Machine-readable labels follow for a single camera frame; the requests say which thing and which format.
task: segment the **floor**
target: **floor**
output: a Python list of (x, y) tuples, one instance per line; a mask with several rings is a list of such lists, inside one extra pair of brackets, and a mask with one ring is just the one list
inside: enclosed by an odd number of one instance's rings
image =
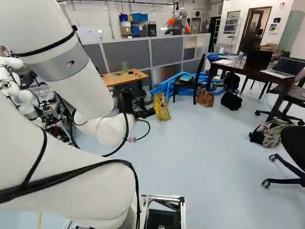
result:
[[(216, 96), (212, 108), (193, 105), (191, 97), (177, 96), (169, 105), (171, 120), (158, 122), (155, 116), (149, 117), (149, 135), (137, 143), (126, 143), (113, 155), (133, 164), (140, 193), (184, 195), (188, 229), (305, 228), (305, 189), (271, 185), (266, 190), (261, 186), (267, 177), (295, 175), (268, 159), (279, 153), (292, 162), (282, 146), (267, 149), (249, 142), (248, 133), (266, 119), (263, 114), (256, 117), (254, 111), (270, 110), (264, 97), (258, 100), (263, 83), (256, 82), (250, 90), (251, 83), (249, 80), (242, 95), (242, 108), (235, 112), (221, 106), (221, 96)], [(273, 105), (276, 96), (266, 97)], [(289, 114), (305, 118), (305, 112), (296, 106)], [(141, 136), (146, 130), (145, 123), (137, 122), (131, 135)], [(77, 142), (99, 155), (111, 150), (85, 135)], [(0, 213), (0, 221), (9, 225), (4, 228), (37, 226), (36, 213)], [(44, 229), (61, 229), (63, 224), (63, 217), (43, 215)]]

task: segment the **desk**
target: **desk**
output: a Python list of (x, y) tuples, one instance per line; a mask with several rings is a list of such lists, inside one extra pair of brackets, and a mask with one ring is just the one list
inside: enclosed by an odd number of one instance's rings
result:
[[(142, 80), (147, 79), (148, 75), (146, 75), (143, 72), (140, 72), (137, 69), (129, 69), (128, 71), (133, 72), (133, 74), (128, 74), (128, 72), (119, 71), (115, 73), (102, 74), (101, 77), (104, 80), (104, 83), (106, 84), (107, 87), (118, 86), (121, 84), (126, 84), (131, 82), (137, 82), (139, 90), (143, 91)], [(146, 111), (143, 97), (140, 98), (139, 105), (144, 111)]]
[(256, 71), (252, 71), (250, 69), (247, 68), (247, 66), (245, 66), (245, 61), (246, 59), (243, 58), (242, 61), (238, 61), (237, 57), (234, 58), (229, 58), (227, 59), (229, 61), (233, 61), (229, 64), (220, 64), (220, 63), (216, 63), (216, 62), (211, 62), (211, 68), (210, 68), (210, 74), (209, 74), (209, 78), (208, 78), (208, 82), (207, 82), (207, 90), (210, 89), (210, 85), (212, 82), (212, 79), (214, 78), (214, 76), (217, 75), (217, 69), (222, 69), (225, 71), (229, 71), (232, 73), (238, 73), (241, 75), (246, 75), (249, 79), (253, 79), (253, 80), (257, 80), (257, 81), (263, 81), (263, 82), (272, 82), (272, 83), (276, 83), (279, 85), (283, 85), (284, 89), (282, 91), (282, 93), (278, 96), (271, 112), (270, 115), (268, 116), (266, 121), (271, 120), (273, 117), (275, 117), (276, 112), (279, 110), (281, 104), (284, 101), (284, 98), (286, 96), (286, 94), (289, 92), (289, 89), (291, 87), (291, 85), (293, 84), (293, 78), (286, 78), (286, 79), (281, 79), (266, 73), (261, 73), (261, 72), (256, 72)]

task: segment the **dark wooden desk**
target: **dark wooden desk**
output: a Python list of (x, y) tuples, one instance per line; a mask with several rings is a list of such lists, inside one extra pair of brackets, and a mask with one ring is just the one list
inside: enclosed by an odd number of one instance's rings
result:
[(209, 74), (206, 89), (207, 90), (210, 89), (212, 79), (217, 75), (217, 69), (222, 69), (222, 70), (225, 70), (228, 72), (246, 75), (249, 79), (253, 79), (253, 80), (257, 80), (257, 81), (272, 82), (272, 83), (276, 83), (279, 85), (283, 85), (284, 89), (283, 89), (282, 93), (278, 96), (278, 98), (270, 112), (270, 115), (268, 116), (266, 121), (271, 120), (275, 116), (276, 112), (279, 110), (281, 104), (284, 101), (286, 94), (289, 92), (289, 88), (293, 84), (293, 78), (281, 79), (279, 77), (275, 77), (275, 76), (272, 76), (272, 75), (269, 75), (266, 73), (252, 71), (247, 66), (245, 66), (245, 61), (246, 61), (245, 58), (243, 58), (242, 61), (238, 61), (237, 57), (230, 58), (227, 60), (233, 61), (233, 62), (231, 62), (229, 64), (220, 64), (220, 63), (216, 63), (216, 62), (211, 62), (210, 74)]

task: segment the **cubicle wall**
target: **cubicle wall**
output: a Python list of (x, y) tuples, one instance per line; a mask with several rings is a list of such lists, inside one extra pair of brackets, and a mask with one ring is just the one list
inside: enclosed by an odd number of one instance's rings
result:
[(152, 88), (181, 71), (195, 73), (202, 55), (207, 54), (209, 41), (210, 34), (204, 33), (125, 39), (88, 44), (84, 49), (100, 73), (121, 71), (122, 62), (127, 62), (128, 68), (149, 75), (143, 86)]

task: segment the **wall sign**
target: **wall sign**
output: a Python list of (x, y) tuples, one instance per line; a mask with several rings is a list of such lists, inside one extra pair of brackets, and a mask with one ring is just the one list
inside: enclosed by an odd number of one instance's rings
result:
[(274, 18), (273, 19), (273, 23), (280, 23), (280, 21), (281, 21), (281, 18)]
[(277, 27), (277, 24), (271, 24), (270, 27), (269, 27), (269, 32), (270, 33), (277, 33), (276, 27)]

